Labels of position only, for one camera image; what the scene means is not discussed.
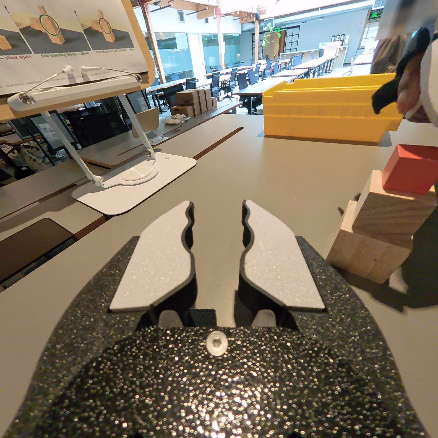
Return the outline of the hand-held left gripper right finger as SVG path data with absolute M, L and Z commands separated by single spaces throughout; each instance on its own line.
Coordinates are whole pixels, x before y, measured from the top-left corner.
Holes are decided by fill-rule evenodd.
M 270 310 L 278 326 L 290 311 L 322 314 L 326 305 L 295 233 L 251 200 L 243 200 L 244 250 L 239 262 L 238 297 L 255 316 Z

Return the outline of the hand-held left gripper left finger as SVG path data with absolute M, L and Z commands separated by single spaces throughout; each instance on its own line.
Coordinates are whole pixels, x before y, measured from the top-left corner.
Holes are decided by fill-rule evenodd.
M 183 201 L 140 234 L 109 305 L 112 313 L 145 311 L 153 325 L 187 326 L 198 296 L 194 203 Z

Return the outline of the red wooden cube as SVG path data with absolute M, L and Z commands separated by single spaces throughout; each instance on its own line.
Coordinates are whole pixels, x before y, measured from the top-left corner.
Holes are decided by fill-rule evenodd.
M 438 148 L 398 144 L 381 174 L 386 191 L 427 194 L 438 180 Z

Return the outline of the natural wooden cube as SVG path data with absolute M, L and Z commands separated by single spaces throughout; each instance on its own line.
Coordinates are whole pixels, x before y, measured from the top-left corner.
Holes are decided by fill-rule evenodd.
M 382 284 L 411 253 L 413 237 L 393 244 L 353 231 L 356 206 L 356 201 L 349 201 L 326 261 L 332 266 Z
M 371 172 L 354 208 L 352 230 L 403 248 L 437 206 L 435 188 L 427 194 L 387 191 L 379 170 Z

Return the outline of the person's right hand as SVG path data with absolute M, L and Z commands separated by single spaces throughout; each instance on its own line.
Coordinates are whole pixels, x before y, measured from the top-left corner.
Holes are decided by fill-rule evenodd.
M 409 60 L 398 85 L 398 112 L 413 123 L 430 123 L 423 107 L 413 112 L 420 97 L 420 65 L 423 56 L 424 52 L 421 52 Z

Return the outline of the white folding document stand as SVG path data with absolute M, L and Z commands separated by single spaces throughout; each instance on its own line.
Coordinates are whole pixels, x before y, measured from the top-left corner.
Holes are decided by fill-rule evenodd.
M 76 189 L 72 193 L 72 197 L 104 215 L 118 216 L 132 210 L 195 167 L 196 159 L 154 152 L 125 96 L 125 91 L 131 92 L 140 89 L 140 74 L 101 67 L 81 67 L 82 73 L 94 70 L 111 71 L 121 73 L 121 75 L 102 81 L 88 81 L 69 86 L 42 86 L 60 75 L 73 75 L 73 67 L 67 65 L 29 90 L 8 97 L 7 102 L 9 108 L 14 112 L 39 112 L 59 136 L 64 148 L 84 171 L 90 182 Z M 144 155 L 114 168 L 104 176 L 93 174 L 67 137 L 52 121 L 49 112 L 43 111 L 46 107 L 57 107 L 74 98 L 85 101 L 96 93 L 118 95 L 146 148 Z

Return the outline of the yellow plastic bin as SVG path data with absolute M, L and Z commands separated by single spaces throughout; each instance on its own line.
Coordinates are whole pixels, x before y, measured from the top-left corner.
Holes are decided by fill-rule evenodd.
M 273 138 L 376 145 L 399 127 L 395 103 L 375 114 L 372 96 L 395 74 L 297 79 L 262 93 L 264 133 Z

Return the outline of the small empty wooden board stand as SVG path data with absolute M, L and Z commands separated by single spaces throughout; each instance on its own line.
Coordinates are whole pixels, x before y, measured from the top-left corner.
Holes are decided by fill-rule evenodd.
M 158 108 L 148 109 L 136 114 L 140 127 L 152 146 L 168 139 L 157 131 L 159 128 L 159 114 Z

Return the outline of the green hanging decoration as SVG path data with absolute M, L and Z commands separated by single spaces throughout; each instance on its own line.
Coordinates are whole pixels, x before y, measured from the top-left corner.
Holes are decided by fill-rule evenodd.
M 281 29 L 275 25 L 274 19 L 263 21 L 263 31 L 260 33 L 260 47 L 265 49 L 269 46 L 275 46 L 281 38 Z

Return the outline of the pile of cardboard boxes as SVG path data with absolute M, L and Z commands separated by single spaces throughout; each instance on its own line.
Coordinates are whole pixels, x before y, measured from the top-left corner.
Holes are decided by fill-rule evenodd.
M 195 117 L 216 109 L 218 101 L 210 88 L 202 87 L 177 92 L 176 104 L 170 108 L 172 116 Z

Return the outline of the rows of office tables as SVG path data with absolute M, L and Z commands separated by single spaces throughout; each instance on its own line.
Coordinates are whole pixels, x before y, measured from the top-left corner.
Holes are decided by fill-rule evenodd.
M 308 62 L 307 67 L 293 68 L 291 70 L 282 70 L 278 73 L 271 75 L 271 77 L 259 80 L 258 82 L 248 85 L 246 87 L 241 87 L 238 85 L 238 89 L 234 90 L 233 95 L 239 96 L 241 101 L 239 103 L 233 104 L 229 109 L 235 112 L 235 108 L 240 105 L 244 105 L 244 101 L 253 101 L 256 97 L 262 96 L 262 94 L 278 85 L 282 82 L 292 83 L 297 79 L 328 79 L 328 78 L 348 78 L 350 76 L 367 75 L 370 73 L 370 66 L 374 56 L 374 52 L 370 50 L 366 53 L 358 55 L 355 59 L 350 62 L 349 68 L 334 68 L 330 70 L 331 66 L 334 64 L 335 59 L 313 59 Z

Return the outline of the rows of black office chairs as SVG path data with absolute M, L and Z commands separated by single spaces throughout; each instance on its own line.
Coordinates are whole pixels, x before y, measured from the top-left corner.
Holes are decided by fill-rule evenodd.
M 338 56 L 337 42 L 334 42 L 333 44 L 327 45 L 322 48 L 322 56 L 320 56 L 319 58 L 312 58 L 312 60 L 313 59 L 336 60 L 337 56 Z M 241 68 L 232 68 L 224 72 L 212 72 L 211 74 L 209 74 L 210 78 L 209 80 L 207 80 L 207 82 L 205 83 L 200 83 L 197 81 L 192 82 L 193 85 L 192 89 L 197 89 L 198 87 L 205 87 L 206 85 L 209 85 L 212 96 L 220 97 L 221 90 L 223 90 L 227 92 L 227 95 L 224 96 L 224 98 L 231 99 L 234 90 L 238 89 L 238 85 L 240 85 L 241 87 L 246 87 L 248 85 L 252 85 L 258 82 L 259 80 L 267 79 L 271 77 L 271 75 L 274 75 L 282 70 L 291 70 L 293 68 L 297 68 L 298 66 L 300 68 L 305 68 L 308 66 L 308 64 L 306 63 L 308 61 L 310 60 L 303 61 L 301 56 L 295 55 L 293 53 L 289 60 L 286 59 L 280 60 L 278 63 L 275 64 L 268 65 L 267 63 L 263 63 L 263 64 L 257 64 L 255 67 L 249 66 L 249 67 L 241 67 Z M 287 85 L 287 84 L 288 83 L 284 81 L 278 85 Z

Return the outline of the wooden backing board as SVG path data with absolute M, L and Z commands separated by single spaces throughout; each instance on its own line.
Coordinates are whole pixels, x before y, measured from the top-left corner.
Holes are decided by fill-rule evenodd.
M 141 91 L 152 67 L 130 1 L 1 1 L 1 122 Z

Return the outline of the printed instruction sheet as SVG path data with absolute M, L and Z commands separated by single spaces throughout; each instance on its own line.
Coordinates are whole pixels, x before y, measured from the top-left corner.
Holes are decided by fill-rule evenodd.
M 27 91 L 65 66 L 42 86 L 99 81 L 121 75 L 81 67 L 149 74 L 150 56 L 130 1 L 6 0 L 0 7 L 1 96 Z

